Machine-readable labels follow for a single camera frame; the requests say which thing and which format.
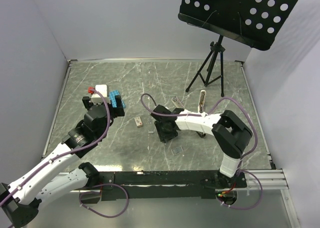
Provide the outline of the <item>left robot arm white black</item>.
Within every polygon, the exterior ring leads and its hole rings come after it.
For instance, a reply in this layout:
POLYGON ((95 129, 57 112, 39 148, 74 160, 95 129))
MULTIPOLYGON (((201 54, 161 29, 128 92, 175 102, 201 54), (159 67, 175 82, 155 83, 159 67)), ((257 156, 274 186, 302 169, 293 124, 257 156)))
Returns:
POLYGON ((123 117, 125 111, 119 95, 115 97, 116 105, 102 99, 93 102, 88 96, 82 102, 87 110, 83 119, 46 158, 16 181, 0 184, 0 207, 13 227, 26 226, 41 208, 72 190, 98 185, 100 173, 90 162, 57 176, 95 148, 107 136, 113 120, 123 117))

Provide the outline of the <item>small staple box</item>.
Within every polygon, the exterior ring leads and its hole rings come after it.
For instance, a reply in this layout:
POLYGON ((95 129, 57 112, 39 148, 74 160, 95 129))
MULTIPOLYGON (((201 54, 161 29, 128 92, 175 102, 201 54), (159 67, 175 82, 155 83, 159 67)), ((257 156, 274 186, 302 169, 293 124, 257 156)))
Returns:
POLYGON ((140 128, 140 127, 143 126, 143 122, 142 122, 140 116, 135 117, 135 118, 134 118, 134 121, 135 121, 135 124, 136 124, 136 127, 137 127, 137 128, 140 128))

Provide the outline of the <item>white stapler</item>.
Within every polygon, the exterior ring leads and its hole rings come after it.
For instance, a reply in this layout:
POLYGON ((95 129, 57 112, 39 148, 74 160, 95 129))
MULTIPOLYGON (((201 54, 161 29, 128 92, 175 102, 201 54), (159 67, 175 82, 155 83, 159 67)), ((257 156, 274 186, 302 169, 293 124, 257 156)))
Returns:
POLYGON ((206 94, 207 94, 207 92, 204 89, 202 89, 200 91, 198 107, 197 107, 197 110, 198 110, 199 113, 203 113, 204 112, 206 94))

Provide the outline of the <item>long metal stapler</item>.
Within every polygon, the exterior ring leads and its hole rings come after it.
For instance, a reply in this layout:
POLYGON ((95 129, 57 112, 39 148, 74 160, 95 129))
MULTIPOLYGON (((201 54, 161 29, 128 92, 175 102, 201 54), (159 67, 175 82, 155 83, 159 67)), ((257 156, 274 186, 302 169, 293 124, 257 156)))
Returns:
MULTIPOLYGON (((181 101, 176 97, 174 96, 172 99, 171 99, 172 103, 175 105, 176 108, 180 108, 180 109, 186 109, 185 106, 181 103, 181 101)), ((204 138, 206 136, 205 133, 202 133, 202 132, 199 132, 199 131, 196 131, 196 133, 198 134, 198 136, 200 138, 204 138)))

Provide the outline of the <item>small tray of staples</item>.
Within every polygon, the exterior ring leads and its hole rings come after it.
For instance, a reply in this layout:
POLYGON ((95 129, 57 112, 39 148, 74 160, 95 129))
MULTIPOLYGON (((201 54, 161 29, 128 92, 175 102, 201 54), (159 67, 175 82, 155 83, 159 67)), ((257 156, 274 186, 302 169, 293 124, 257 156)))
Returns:
POLYGON ((173 148, 173 149, 171 150, 171 152, 172 152, 173 155, 180 154, 180 153, 182 153, 183 151, 184 151, 184 150, 183 150, 182 147, 176 147, 176 148, 173 148))

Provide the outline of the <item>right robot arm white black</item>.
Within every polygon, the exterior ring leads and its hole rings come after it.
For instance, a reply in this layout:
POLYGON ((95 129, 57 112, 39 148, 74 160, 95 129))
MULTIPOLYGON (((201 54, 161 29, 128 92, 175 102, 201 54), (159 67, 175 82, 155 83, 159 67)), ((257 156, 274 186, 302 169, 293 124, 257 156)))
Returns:
POLYGON ((214 136, 223 152, 218 181, 230 187, 236 181, 236 172, 245 148, 253 136, 251 129, 231 110, 207 114, 183 108, 170 111, 157 105, 150 114, 161 142, 166 143, 178 136, 178 131, 194 131, 214 136))

